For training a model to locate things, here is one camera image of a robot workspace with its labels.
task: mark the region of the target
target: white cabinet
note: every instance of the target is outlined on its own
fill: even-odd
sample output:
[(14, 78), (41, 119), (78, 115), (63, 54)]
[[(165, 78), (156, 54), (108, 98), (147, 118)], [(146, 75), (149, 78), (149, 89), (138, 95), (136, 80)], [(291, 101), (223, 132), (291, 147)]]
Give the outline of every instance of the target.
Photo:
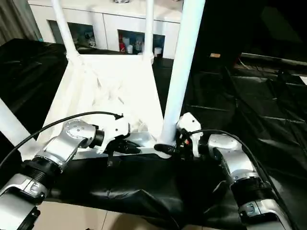
[[(28, 1), (45, 42), (62, 43), (50, 0)], [(164, 58), (174, 59), (183, 1), (155, 0), (153, 47), (162, 48)], [(65, 18), (75, 43), (119, 51), (119, 35), (143, 40), (146, 1), (117, 4), (112, 0), (61, 0)]]
[[(104, 14), (104, 20), (109, 50), (119, 51), (118, 36), (120, 31), (145, 32), (145, 19)], [(162, 35), (164, 44), (164, 47), (162, 47), (163, 57), (174, 59), (180, 24), (156, 20), (153, 24), (153, 42), (155, 43), (155, 35)]]
[[(62, 43), (52, 7), (30, 5), (44, 42)], [(102, 13), (64, 9), (75, 43), (95, 42), (99, 49), (107, 49)]]

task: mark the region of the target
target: black cable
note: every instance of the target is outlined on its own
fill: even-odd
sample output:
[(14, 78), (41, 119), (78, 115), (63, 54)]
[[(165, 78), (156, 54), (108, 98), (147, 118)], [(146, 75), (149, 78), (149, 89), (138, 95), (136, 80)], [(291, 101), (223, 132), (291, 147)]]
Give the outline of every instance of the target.
[(114, 114), (114, 113), (110, 113), (110, 112), (100, 112), (100, 111), (94, 111), (94, 112), (86, 112), (86, 113), (81, 113), (81, 114), (76, 114), (76, 115), (72, 115), (72, 116), (68, 116), (66, 118), (60, 119), (58, 121), (52, 122), (49, 125), (46, 125), (45, 127), (41, 128), (40, 130), (36, 131), (35, 133), (31, 134), (30, 136), (28, 136), (27, 138), (25, 138), (24, 140), (22, 140), (18, 145), (16, 145), (12, 151), (9, 152), (9, 154), (3, 159), (3, 161), (0, 163), (0, 168), (3, 166), (3, 164), (5, 163), (5, 161), (15, 152), (17, 151), (22, 145), (24, 145), (26, 142), (28, 142), (30, 139), (32, 139), (33, 137), (35, 137), (36, 135), (40, 134), (41, 132), (45, 131), (46, 129), (55, 126), (59, 123), (62, 123), (64, 121), (68, 121), (80, 116), (85, 116), (85, 115), (92, 115), (92, 114), (105, 114), (105, 115), (111, 115), (114, 116), (115, 119), (120, 119), (123, 117), (123, 115), (118, 115), (118, 114)]
[[(226, 134), (230, 137), (232, 137), (233, 139), (237, 140), (247, 151), (247, 156), (251, 159), (252, 163), (254, 164), (254, 166), (256, 167), (256, 170), (258, 172), (263, 172), (266, 179), (268, 180), (268, 182), (270, 183), (275, 195), (277, 196), (277, 199), (279, 200), (280, 204), (282, 204), (283, 206), (283, 210), (286, 212), (286, 214), (289, 216), (289, 217), (292, 217), (291, 213), (289, 213), (289, 211), (287, 210), (287, 206), (285, 205), (282, 197), (279, 195), (278, 193), (278, 190), (276, 189), (273, 181), (271, 180), (269, 174), (266, 172), (265, 168), (263, 167), (263, 165), (261, 164), (261, 162), (257, 161), (255, 156), (253, 155), (252, 151), (247, 147), (247, 145), (240, 140), (240, 138), (238, 138), (236, 135), (233, 135), (231, 133), (228, 133), (226, 131), (222, 131), (222, 130), (218, 130), (218, 129), (200, 129), (200, 130), (196, 130), (196, 131), (193, 131), (193, 132), (189, 132), (188, 134), (191, 136), (195, 133), (209, 133), (209, 134)], [(289, 218), (291, 224), (293, 227), (295, 227), (295, 229), (297, 229), (295, 223), (292, 221), (292, 218)]]

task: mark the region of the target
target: black table surface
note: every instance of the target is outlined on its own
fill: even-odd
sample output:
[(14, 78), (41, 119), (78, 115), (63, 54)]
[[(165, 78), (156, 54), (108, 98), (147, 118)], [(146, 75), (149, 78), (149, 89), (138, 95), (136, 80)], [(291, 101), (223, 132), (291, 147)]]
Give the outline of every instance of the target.
[[(116, 52), (79, 48), (82, 54)], [(24, 126), (41, 128), (67, 65), (59, 44), (14, 39), (0, 46), (0, 98)], [(172, 61), (156, 59), (154, 76), (165, 110)], [(286, 72), (191, 71), (182, 112), (203, 128), (240, 137), (272, 178), (296, 227), (307, 228), (307, 86)], [(2, 135), (2, 154), (12, 148)], [(203, 161), (163, 160), (155, 155), (72, 161), (49, 200), (141, 215), (167, 229), (197, 224), (244, 229), (221, 169)], [(0, 185), (18, 171), (16, 153), (0, 169)]]

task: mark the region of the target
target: white pole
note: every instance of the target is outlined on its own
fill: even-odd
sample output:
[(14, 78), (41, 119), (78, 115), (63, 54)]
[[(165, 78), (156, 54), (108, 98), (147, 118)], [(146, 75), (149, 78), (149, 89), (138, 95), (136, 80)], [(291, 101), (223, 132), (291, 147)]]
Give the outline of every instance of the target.
[(54, 12), (56, 14), (59, 30), (62, 35), (62, 39), (64, 42), (64, 45), (66, 47), (67, 56), (77, 56), (79, 53), (77, 52), (75, 48), (75, 44), (73, 43), (73, 39), (67, 24), (67, 21), (64, 16), (64, 11), (61, 7), (61, 4), (59, 0), (52, 0), (52, 5)]
[(185, 0), (160, 143), (174, 145), (205, 0)]
[(149, 58), (153, 64), (153, 27), (154, 27), (154, 0), (146, 1), (146, 28), (145, 28), (145, 47), (143, 56)]
[[(3, 100), (0, 98), (0, 131), (4, 136), (16, 146), (23, 139), (27, 138), (30, 133), (25, 129), (25, 127), (20, 123), (20, 121), (15, 117), (11, 110), (6, 106)], [(38, 144), (34, 139), (30, 139), (24, 145), (22, 145), (18, 150), (24, 160), (24, 156), (34, 155), (37, 150)]]

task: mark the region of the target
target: curtain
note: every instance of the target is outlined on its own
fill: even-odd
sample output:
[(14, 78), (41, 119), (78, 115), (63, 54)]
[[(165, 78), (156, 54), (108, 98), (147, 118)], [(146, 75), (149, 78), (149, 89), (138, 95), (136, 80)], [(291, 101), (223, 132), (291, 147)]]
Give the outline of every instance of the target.
[(26, 0), (0, 0), (0, 46), (13, 38), (40, 38)]

